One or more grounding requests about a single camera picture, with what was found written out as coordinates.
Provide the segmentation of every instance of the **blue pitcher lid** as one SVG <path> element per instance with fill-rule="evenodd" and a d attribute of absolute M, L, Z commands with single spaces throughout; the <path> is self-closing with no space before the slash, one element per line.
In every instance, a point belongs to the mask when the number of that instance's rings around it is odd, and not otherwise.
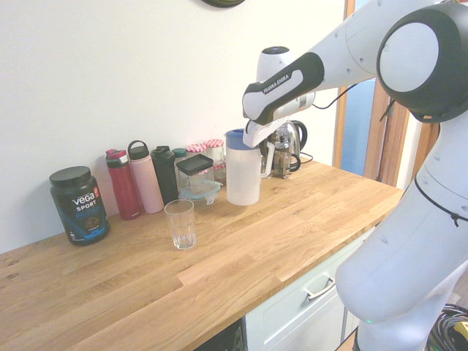
<path fill-rule="evenodd" d="M 226 133 L 226 147 L 230 148 L 231 150 L 254 150 L 258 148 L 258 146 L 254 148 L 248 147 L 242 141 L 244 137 L 244 130 L 243 129 L 233 129 Z"/>

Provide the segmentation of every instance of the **dishwasher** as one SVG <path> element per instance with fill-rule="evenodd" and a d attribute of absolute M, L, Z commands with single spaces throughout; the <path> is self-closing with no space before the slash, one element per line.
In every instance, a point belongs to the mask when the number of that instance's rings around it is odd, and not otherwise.
<path fill-rule="evenodd" d="M 246 351 L 241 320 L 219 332 L 194 351 Z"/>

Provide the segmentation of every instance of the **pitcher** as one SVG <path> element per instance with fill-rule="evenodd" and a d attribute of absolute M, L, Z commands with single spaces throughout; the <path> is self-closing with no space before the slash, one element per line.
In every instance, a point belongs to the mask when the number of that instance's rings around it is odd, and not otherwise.
<path fill-rule="evenodd" d="M 243 129 L 226 133 L 227 200 L 234 205 L 253 205 L 260 199 L 260 179 L 269 172 L 261 173 L 262 154 L 260 148 L 250 148 L 242 142 Z M 267 170 L 271 170 L 272 143 L 267 143 Z"/>

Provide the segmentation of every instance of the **black container lid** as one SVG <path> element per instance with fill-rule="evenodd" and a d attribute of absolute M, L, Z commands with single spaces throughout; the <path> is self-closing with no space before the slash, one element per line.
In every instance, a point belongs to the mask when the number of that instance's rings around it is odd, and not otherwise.
<path fill-rule="evenodd" d="M 213 160 L 202 154 L 177 162 L 177 168 L 188 176 L 193 176 L 209 167 L 213 167 Z"/>
<path fill-rule="evenodd" d="M 156 165 L 173 165 L 176 154 L 170 150 L 169 146 L 158 146 L 151 152 L 151 158 Z"/>
<path fill-rule="evenodd" d="M 136 143 L 142 143 L 143 146 L 137 146 L 136 148 L 132 148 L 133 144 L 136 144 Z M 129 144 L 128 152 L 129 152 L 130 159 L 134 159 L 134 160 L 144 159 L 145 157 L 149 155 L 148 146 L 146 146 L 146 144 L 141 140 L 132 141 Z"/>
<path fill-rule="evenodd" d="M 54 186 L 61 188 L 86 182 L 91 177 L 91 170 L 86 166 L 75 166 L 59 170 L 49 177 Z"/>

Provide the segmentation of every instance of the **red checkered jar lid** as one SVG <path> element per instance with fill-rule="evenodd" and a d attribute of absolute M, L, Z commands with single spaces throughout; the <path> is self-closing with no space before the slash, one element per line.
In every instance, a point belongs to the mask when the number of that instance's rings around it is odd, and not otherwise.
<path fill-rule="evenodd" d="M 185 148 L 188 152 L 196 153 L 196 152 L 202 152 L 206 151 L 206 145 L 205 144 L 192 144 L 189 145 Z"/>
<path fill-rule="evenodd" d="M 205 145 L 209 148 L 217 148 L 224 145 L 224 141 L 221 139 L 211 139 L 205 142 Z"/>

